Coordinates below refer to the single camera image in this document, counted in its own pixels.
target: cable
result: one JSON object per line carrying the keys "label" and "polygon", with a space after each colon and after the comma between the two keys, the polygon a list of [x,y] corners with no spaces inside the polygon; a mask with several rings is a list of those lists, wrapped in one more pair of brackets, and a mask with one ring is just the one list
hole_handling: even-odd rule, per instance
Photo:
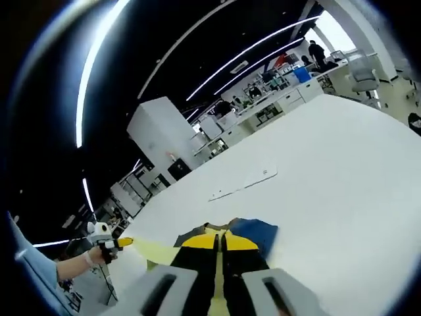
{"label": "cable", "polygon": [[114,292],[110,288],[110,284],[107,281],[107,277],[105,276],[105,273],[104,273],[104,270],[103,270],[102,266],[101,265],[98,265],[98,266],[101,269],[101,272],[103,273],[103,276],[104,276],[104,279],[105,279],[105,283],[107,283],[107,288],[110,290],[110,293],[113,296],[113,298],[116,300],[116,302],[118,302],[118,299],[116,298],[116,296],[114,295]]}

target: workbench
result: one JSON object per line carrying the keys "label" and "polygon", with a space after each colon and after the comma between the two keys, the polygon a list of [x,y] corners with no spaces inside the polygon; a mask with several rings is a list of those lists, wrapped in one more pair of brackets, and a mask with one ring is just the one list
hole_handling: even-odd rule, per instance
{"label": "workbench", "polygon": [[[360,103],[319,95],[153,197],[122,236],[172,246],[204,223],[278,225],[268,264],[334,316],[383,316],[421,258],[421,138]],[[243,188],[276,166],[277,175]],[[217,190],[240,190],[214,201]],[[117,296],[145,272],[126,247],[109,265]]]}

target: black ceiling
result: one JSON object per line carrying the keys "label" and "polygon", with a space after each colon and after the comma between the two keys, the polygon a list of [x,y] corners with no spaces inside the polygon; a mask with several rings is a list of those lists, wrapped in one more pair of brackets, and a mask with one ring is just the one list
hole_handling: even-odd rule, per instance
{"label": "black ceiling", "polygon": [[[228,5],[176,48],[141,101],[166,95],[181,111],[212,101],[213,93],[232,78],[229,70],[243,59],[211,80],[191,101],[185,100],[232,57],[297,22],[305,3],[237,0]],[[113,4],[98,2],[46,48],[11,107],[7,201],[9,209],[21,215],[23,225],[27,223],[26,229],[36,227],[32,241],[68,236],[60,227],[86,202],[82,178],[87,178],[93,205],[98,207],[111,185],[132,169],[142,152],[129,139],[126,127],[139,104],[140,89],[156,61],[220,0],[129,2],[95,60],[86,93],[84,144],[76,149],[76,103],[90,34],[94,22]],[[321,10],[317,5],[310,14],[316,16]],[[289,43],[291,34],[292,29],[273,37],[244,59],[254,63]]]}

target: white table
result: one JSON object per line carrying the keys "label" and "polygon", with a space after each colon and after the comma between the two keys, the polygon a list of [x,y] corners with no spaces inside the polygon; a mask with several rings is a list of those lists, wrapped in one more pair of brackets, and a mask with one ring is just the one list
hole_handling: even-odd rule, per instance
{"label": "white table", "polygon": [[[268,263],[332,315],[383,315],[421,255],[421,138],[360,103],[320,95],[154,197],[123,233],[172,245],[205,222],[279,226]],[[275,163],[269,180],[208,202]],[[110,264],[117,295],[144,272],[127,247]]]}

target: blue container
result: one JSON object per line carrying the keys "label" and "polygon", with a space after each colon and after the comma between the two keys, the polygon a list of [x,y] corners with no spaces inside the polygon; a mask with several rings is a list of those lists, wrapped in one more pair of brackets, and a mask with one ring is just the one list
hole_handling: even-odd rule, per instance
{"label": "blue container", "polygon": [[303,82],[309,81],[311,79],[311,76],[305,67],[300,67],[300,68],[294,69],[293,71],[296,77],[298,78],[298,81],[300,81],[300,84],[302,84]]}

